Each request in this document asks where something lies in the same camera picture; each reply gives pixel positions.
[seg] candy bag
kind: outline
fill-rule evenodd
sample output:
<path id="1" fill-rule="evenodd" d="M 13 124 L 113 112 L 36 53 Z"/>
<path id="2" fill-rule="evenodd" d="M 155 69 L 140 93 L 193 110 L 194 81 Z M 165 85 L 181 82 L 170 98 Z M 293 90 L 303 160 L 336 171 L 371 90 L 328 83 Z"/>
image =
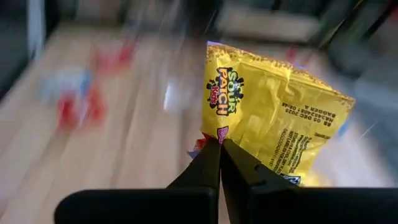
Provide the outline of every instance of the candy bag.
<path id="1" fill-rule="evenodd" d="M 202 132 L 232 139 L 299 185 L 355 102 L 289 63 L 214 43 L 204 87 Z"/>

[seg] yellow candy bag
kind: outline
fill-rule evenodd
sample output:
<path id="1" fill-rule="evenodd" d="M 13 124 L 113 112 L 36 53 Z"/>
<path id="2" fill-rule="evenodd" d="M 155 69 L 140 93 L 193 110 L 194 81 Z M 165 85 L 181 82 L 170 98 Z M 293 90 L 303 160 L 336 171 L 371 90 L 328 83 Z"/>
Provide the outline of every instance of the yellow candy bag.
<path id="1" fill-rule="evenodd" d="M 300 185 L 355 102 L 287 62 L 211 42 L 204 89 L 202 132 Z"/>

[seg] wooden floor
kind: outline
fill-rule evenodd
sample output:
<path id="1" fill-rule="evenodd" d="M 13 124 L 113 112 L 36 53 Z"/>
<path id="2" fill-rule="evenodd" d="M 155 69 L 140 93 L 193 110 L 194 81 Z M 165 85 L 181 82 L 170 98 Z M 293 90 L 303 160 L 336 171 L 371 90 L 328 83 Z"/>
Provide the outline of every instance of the wooden floor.
<path id="1" fill-rule="evenodd" d="M 166 187 L 191 161 L 187 151 L 201 138 L 204 41 L 140 38 L 131 69 L 101 81 L 108 107 L 101 126 L 57 131 L 54 108 L 40 104 L 42 76 L 87 66 L 92 41 L 120 37 L 118 33 L 61 26 L 41 60 L 5 98 L 0 109 L 0 224 L 52 223 L 59 201 L 81 189 Z M 220 209 L 220 223 L 227 223 L 225 206 Z"/>

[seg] crinkled packaging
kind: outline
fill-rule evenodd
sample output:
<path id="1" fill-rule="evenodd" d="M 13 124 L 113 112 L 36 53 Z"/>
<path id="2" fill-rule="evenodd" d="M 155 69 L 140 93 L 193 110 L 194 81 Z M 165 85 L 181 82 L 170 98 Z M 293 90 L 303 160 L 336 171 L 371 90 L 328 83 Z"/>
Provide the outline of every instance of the crinkled packaging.
<path id="1" fill-rule="evenodd" d="M 287 62 L 211 42 L 204 89 L 202 132 L 299 185 L 355 103 Z"/>

